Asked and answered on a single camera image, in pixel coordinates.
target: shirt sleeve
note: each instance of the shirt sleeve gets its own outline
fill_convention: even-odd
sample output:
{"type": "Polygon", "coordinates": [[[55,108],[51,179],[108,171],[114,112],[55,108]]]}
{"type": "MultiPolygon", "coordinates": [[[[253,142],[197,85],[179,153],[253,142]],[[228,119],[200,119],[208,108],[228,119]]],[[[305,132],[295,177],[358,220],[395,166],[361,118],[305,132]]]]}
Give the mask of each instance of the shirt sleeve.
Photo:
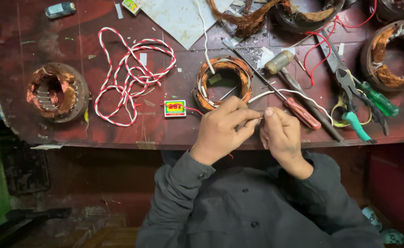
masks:
{"type": "Polygon", "coordinates": [[[175,166],[157,170],[151,208],[138,230],[136,247],[177,247],[177,234],[183,229],[202,180],[216,170],[194,160],[187,151],[175,166]]]}
{"type": "Polygon", "coordinates": [[[290,201],[323,231],[330,234],[341,247],[384,247],[379,232],[362,214],[355,200],[348,196],[340,182],[338,164],[323,154],[304,155],[314,172],[305,180],[289,177],[286,189],[290,201]]]}

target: green screwdriver handle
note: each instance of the green screwdriver handle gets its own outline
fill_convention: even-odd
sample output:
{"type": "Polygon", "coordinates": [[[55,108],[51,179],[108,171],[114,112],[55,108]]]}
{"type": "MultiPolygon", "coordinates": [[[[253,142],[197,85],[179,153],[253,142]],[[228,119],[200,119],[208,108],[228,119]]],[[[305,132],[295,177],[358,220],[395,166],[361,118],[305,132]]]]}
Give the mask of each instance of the green screwdriver handle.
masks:
{"type": "Polygon", "coordinates": [[[376,92],[368,82],[362,82],[357,84],[357,88],[362,90],[387,117],[394,117],[399,114],[399,109],[383,94],[376,92]]]}

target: red and white twisted wire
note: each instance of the red and white twisted wire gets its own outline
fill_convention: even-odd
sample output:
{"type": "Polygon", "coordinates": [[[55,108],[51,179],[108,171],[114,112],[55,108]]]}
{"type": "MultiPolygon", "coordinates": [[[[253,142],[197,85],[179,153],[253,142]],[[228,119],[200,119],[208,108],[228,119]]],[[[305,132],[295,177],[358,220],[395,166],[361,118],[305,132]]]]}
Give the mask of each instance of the red and white twisted wire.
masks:
{"type": "Polygon", "coordinates": [[[128,127],[128,126],[132,125],[132,124],[136,121],[136,117],[137,117],[137,115],[138,115],[138,113],[137,113],[137,111],[136,111],[136,106],[138,106],[138,105],[136,105],[136,104],[133,103],[133,98],[138,97],[139,95],[141,95],[142,93],[144,93],[144,92],[146,91],[146,89],[147,89],[149,86],[151,86],[152,84],[154,84],[154,83],[157,83],[158,86],[161,86],[161,83],[159,82],[159,80],[160,80],[163,76],[165,76],[165,75],[170,71],[171,68],[173,68],[173,65],[176,63],[176,56],[174,55],[173,49],[170,47],[169,44],[167,44],[166,42],[163,42],[163,41],[161,41],[161,40],[157,40],[157,39],[153,39],[153,38],[151,38],[151,39],[143,39],[143,40],[139,41],[138,43],[136,43],[135,45],[133,45],[133,47],[130,48],[130,47],[127,45],[127,42],[125,42],[124,38],[123,38],[115,29],[109,28],[109,27],[104,27],[104,28],[102,28],[102,29],[99,31],[99,33],[98,33],[98,37],[99,37],[99,43],[100,43],[101,47],[103,48],[104,53],[105,53],[106,56],[107,56],[107,61],[109,62],[109,67],[110,67],[110,69],[109,69],[109,72],[107,73],[107,77],[106,77],[106,79],[104,80],[103,85],[102,85],[101,88],[100,88],[100,91],[99,91],[99,93],[98,93],[98,96],[96,97],[95,105],[94,105],[95,112],[96,112],[96,114],[99,115],[102,119],[107,120],[107,121],[109,121],[110,123],[115,124],[116,126],[119,126],[119,127],[128,127]],[[107,30],[112,31],[112,32],[114,32],[115,34],[117,34],[118,37],[121,39],[122,43],[125,45],[125,47],[126,47],[127,50],[128,50],[128,52],[124,55],[124,57],[121,59],[121,61],[119,62],[118,66],[117,66],[117,68],[116,68],[115,74],[113,75],[114,81],[113,81],[113,84],[111,84],[111,85],[107,85],[107,82],[109,81],[110,75],[111,75],[111,73],[112,73],[112,60],[110,59],[109,53],[107,52],[107,49],[106,49],[106,47],[104,46],[104,42],[102,41],[102,33],[103,33],[104,31],[107,31],[107,30]],[[145,43],[145,42],[149,42],[149,43],[150,43],[150,42],[158,42],[158,43],[160,43],[161,45],[167,47],[167,48],[169,49],[169,51],[163,50],[162,48],[159,48],[159,47],[153,47],[153,46],[150,46],[150,45],[141,45],[142,43],[145,43]],[[165,70],[163,70],[163,71],[161,71],[161,72],[159,72],[159,73],[153,74],[153,73],[147,68],[147,66],[146,66],[146,65],[143,65],[142,62],[139,60],[139,58],[134,54],[135,51],[144,50],[144,49],[152,49],[152,50],[160,51],[160,52],[162,52],[162,53],[165,53],[165,54],[170,55],[170,56],[172,57],[172,60],[171,60],[171,62],[170,62],[170,65],[169,65],[165,70]],[[128,58],[129,58],[130,56],[133,56],[133,57],[136,59],[136,61],[138,61],[139,65],[141,65],[142,67],[140,67],[140,66],[132,66],[132,67],[129,68],[129,67],[128,67],[128,58]],[[124,85],[118,85],[118,83],[117,83],[118,72],[119,72],[119,70],[120,70],[122,64],[124,64],[124,63],[125,63],[125,68],[127,69],[128,74],[127,74],[127,76],[126,76],[126,78],[125,78],[124,85]],[[143,74],[143,76],[136,77],[136,76],[132,73],[132,70],[134,70],[134,69],[139,70],[139,71],[143,74]],[[130,83],[128,83],[130,77],[133,77],[133,80],[132,80],[130,83]],[[136,92],[136,93],[130,93],[130,90],[132,89],[132,86],[133,86],[133,84],[134,84],[135,82],[140,83],[140,84],[143,86],[143,89],[142,89],[141,91],[139,91],[139,92],[136,92]],[[101,96],[102,96],[106,91],[111,90],[111,89],[116,89],[116,90],[121,94],[120,101],[119,101],[119,103],[118,103],[118,105],[117,105],[115,111],[113,111],[110,115],[103,115],[103,114],[101,114],[100,111],[98,110],[99,99],[101,98],[101,96]],[[127,123],[127,124],[121,124],[121,123],[112,121],[110,118],[111,118],[112,116],[114,116],[114,115],[120,110],[121,106],[124,105],[124,106],[126,107],[126,109],[127,109],[127,102],[128,102],[128,101],[130,101],[130,103],[131,103],[131,105],[132,105],[132,108],[133,108],[134,115],[135,115],[135,116],[132,118],[132,115],[131,115],[130,112],[127,110],[128,113],[129,113],[131,122],[129,122],[129,123],[127,123]]]}

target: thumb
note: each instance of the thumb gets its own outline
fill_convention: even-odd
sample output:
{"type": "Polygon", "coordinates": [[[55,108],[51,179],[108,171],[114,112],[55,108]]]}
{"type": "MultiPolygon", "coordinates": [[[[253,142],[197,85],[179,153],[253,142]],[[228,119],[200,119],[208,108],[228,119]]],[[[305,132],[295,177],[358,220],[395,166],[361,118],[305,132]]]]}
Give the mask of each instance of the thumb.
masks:
{"type": "Polygon", "coordinates": [[[268,133],[269,136],[286,136],[283,132],[280,117],[275,113],[274,108],[265,109],[265,131],[268,133]]]}

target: teal plier handle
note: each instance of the teal plier handle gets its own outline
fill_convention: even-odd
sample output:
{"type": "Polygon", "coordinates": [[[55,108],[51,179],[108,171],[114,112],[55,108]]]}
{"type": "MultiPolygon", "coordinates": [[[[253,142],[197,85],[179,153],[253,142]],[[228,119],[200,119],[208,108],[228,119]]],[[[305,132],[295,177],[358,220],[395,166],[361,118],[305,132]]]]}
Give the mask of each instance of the teal plier handle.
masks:
{"type": "Polygon", "coordinates": [[[357,115],[352,112],[346,112],[342,115],[342,119],[345,121],[348,121],[351,124],[351,127],[355,130],[355,133],[357,133],[358,137],[360,137],[364,141],[370,141],[371,138],[367,133],[364,131],[363,127],[360,124],[360,121],[358,120],[357,115]]]}

